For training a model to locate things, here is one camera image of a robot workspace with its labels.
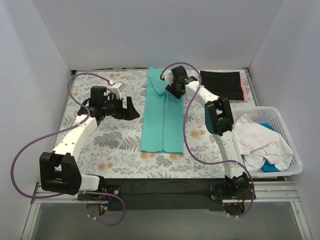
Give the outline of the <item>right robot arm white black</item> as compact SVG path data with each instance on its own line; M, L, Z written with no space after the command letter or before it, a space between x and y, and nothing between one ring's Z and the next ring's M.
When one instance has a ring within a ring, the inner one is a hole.
M186 95L191 97L183 119L184 144L190 156L204 165L224 166L225 183L219 195L245 197L245 192L252 183L251 175L242 162L240 149L233 133L234 118L227 98L214 95L202 85L201 75L198 78L188 76L186 69L180 65L171 70L165 68L160 79L168 83L166 91L177 99ZM186 122L189 108L193 101L198 102L204 110L204 121L207 131L213 135L222 157L218 162L205 162L198 159L191 151L186 136Z

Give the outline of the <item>teal t shirt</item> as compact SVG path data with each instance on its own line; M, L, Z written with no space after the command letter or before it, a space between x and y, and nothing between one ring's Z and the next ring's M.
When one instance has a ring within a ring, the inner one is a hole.
M160 79L161 69L148 69L140 150L148 153L184 152L184 100L175 98Z

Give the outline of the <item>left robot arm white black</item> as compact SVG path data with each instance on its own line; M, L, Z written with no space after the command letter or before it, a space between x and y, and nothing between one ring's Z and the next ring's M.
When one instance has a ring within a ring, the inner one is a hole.
M51 151L39 158L40 183L45 191L75 195L80 192L98 191L102 177L82 174L77 159L87 139L105 117L131 121L140 117L132 98L122 97L124 83L116 82L110 87L93 86L75 118L73 129Z

